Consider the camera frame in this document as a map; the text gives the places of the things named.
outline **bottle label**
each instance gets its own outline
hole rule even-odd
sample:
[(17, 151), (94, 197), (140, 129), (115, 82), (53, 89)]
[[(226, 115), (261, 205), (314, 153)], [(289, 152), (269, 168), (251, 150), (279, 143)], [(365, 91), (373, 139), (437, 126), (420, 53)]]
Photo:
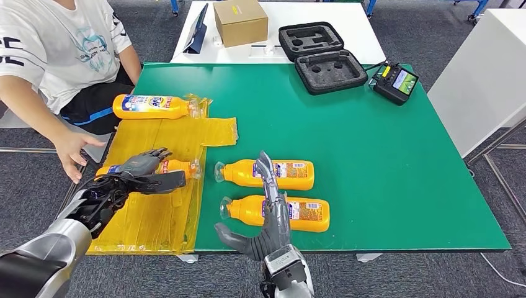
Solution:
[[(276, 178), (307, 178), (306, 163), (274, 163)], [(252, 177), (261, 178), (256, 171), (256, 163), (252, 165)]]
[(168, 173), (168, 160), (163, 160), (161, 163), (161, 170), (159, 171), (159, 174), (166, 174)]
[(138, 111), (143, 112), (148, 109), (163, 109), (170, 107), (172, 97), (170, 96), (142, 96), (142, 95), (126, 95), (122, 100), (123, 111)]
[(120, 166), (117, 165), (117, 166), (111, 166), (110, 169), (108, 170), (108, 173), (118, 173), (120, 172)]
[[(265, 217), (266, 201), (261, 204), (261, 217)], [(319, 203), (288, 203), (288, 218), (291, 220), (310, 220), (320, 222), (323, 220), (321, 204)]]

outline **yellow plastic wrap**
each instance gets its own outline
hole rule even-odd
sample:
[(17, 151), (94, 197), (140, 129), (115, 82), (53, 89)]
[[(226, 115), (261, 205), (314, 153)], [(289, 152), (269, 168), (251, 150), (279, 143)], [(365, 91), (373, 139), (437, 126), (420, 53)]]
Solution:
[[(209, 101), (203, 100), (208, 115)], [(119, 165), (130, 156), (166, 147), (181, 161), (199, 159), (204, 171), (205, 146), (234, 145), (236, 119), (123, 120), (104, 165)], [(178, 255), (193, 251), (199, 218), (203, 177), (170, 194), (130, 194), (88, 254)]]

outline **detergent bottle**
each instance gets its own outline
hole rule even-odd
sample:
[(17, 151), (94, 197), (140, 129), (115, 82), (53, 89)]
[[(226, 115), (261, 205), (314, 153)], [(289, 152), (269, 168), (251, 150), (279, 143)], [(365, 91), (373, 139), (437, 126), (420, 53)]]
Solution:
[[(194, 161), (179, 161), (179, 160), (163, 160), (155, 173), (158, 174), (164, 174), (171, 171), (179, 171), (183, 170), (186, 179), (194, 178), (199, 179), (201, 178), (201, 166), (199, 165), (199, 160)], [(109, 174), (109, 173), (119, 173), (120, 172), (120, 165), (115, 166), (103, 166), (101, 167), (95, 176), (99, 176), (102, 174)]]
[(186, 115), (201, 117), (196, 99), (185, 101), (175, 96), (143, 96), (121, 94), (114, 100), (113, 110), (121, 119), (178, 119)]
[[(324, 200), (287, 197), (288, 217), (292, 230), (325, 232), (329, 228), (331, 215), (329, 203)], [(263, 225), (265, 217), (265, 197), (247, 196), (239, 200), (223, 198), (220, 206), (222, 219), (233, 218), (248, 225)]]
[[(314, 165), (303, 160), (274, 160), (274, 171), (280, 189), (296, 189), (307, 191), (314, 184)], [(262, 187), (261, 175), (256, 171), (255, 160), (240, 160), (225, 165), (218, 162), (215, 165), (215, 179), (217, 182), (225, 180), (240, 186)]]

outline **green table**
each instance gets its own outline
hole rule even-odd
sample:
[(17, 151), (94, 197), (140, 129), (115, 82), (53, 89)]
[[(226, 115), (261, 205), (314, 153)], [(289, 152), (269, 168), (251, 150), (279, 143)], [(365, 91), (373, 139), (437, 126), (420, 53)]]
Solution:
[[(215, 163), (255, 159), (261, 150), (314, 163), (314, 188), (288, 194), (328, 201), (331, 226), (292, 232), (302, 251), (510, 249), (420, 84), (398, 107), (367, 85), (311, 96), (293, 65), (160, 64), (146, 66), (136, 93), (195, 93), (213, 99), (210, 117), (238, 118), (238, 144), (208, 149), (196, 253), (230, 251), (213, 228), (223, 196), (263, 194), (216, 183)], [(247, 236), (259, 232), (225, 223)]]

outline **robotic arm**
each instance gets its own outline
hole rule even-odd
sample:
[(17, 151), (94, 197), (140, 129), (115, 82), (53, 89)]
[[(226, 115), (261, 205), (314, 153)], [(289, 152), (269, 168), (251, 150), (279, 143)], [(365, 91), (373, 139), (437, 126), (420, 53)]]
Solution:
[(81, 186), (46, 232), (0, 254), (0, 298), (64, 297), (69, 277), (131, 192), (168, 193), (185, 186), (184, 171), (153, 174), (171, 153), (166, 148), (131, 157), (122, 172)]
[(264, 151), (256, 160), (256, 171), (265, 191), (265, 219), (260, 234), (247, 238), (231, 232), (223, 223), (216, 223), (219, 239), (252, 260), (264, 261), (265, 282), (260, 284), (260, 290), (265, 297), (314, 297), (305, 258), (290, 243), (287, 194), (279, 193), (272, 160)]

